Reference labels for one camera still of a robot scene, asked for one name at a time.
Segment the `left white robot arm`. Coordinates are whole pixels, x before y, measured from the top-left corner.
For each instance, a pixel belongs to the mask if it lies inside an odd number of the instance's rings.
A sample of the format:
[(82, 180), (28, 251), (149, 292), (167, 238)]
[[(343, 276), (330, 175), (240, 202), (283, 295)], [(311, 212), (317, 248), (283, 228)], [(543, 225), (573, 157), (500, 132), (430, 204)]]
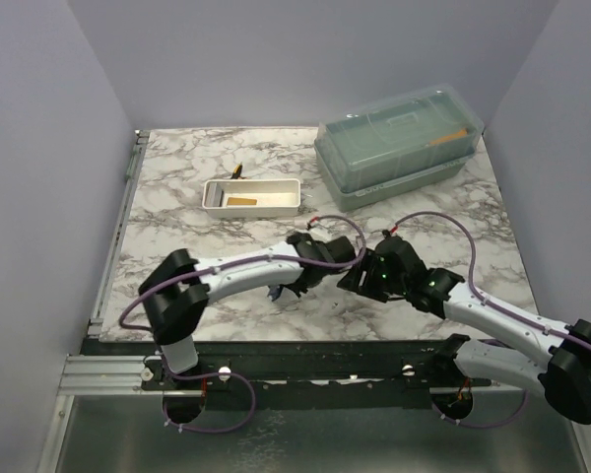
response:
[(345, 236), (324, 242), (300, 232), (238, 258), (200, 260), (186, 249), (172, 252), (139, 287), (154, 340), (166, 360), (165, 378), (178, 389), (197, 381), (193, 333), (206, 307), (261, 287), (288, 288), (300, 295), (352, 266), (357, 256)]

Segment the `white rectangular tray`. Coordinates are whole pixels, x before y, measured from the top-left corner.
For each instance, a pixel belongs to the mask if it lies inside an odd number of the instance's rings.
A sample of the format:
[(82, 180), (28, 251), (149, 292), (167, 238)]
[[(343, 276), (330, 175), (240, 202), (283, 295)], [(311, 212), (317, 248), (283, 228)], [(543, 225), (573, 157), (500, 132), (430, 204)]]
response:
[(300, 181), (295, 178), (211, 179), (202, 197), (203, 209), (218, 219), (294, 217), (300, 203)]

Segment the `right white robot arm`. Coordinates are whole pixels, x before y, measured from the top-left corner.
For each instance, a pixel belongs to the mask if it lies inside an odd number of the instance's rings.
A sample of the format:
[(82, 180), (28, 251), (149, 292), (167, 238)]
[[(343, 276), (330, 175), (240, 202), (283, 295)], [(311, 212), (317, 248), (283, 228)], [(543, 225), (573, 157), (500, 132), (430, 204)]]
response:
[(339, 288), (473, 327), (497, 341), (463, 340), (433, 362), (435, 378), (453, 386), (483, 378), (532, 391), (566, 419), (591, 424), (591, 322), (545, 318), (493, 299), (462, 276), (428, 268), (413, 247), (389, 236), (340, 280)]

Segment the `blue card holder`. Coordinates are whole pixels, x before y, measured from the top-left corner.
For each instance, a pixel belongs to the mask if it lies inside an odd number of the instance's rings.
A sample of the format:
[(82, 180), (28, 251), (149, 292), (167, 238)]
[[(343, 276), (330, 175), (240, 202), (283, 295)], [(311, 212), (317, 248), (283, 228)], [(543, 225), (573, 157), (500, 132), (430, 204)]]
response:
[(284, 285), (275, 285), (268, 287), (268, 298), (271, 302), (277, 301), (286, 289)]

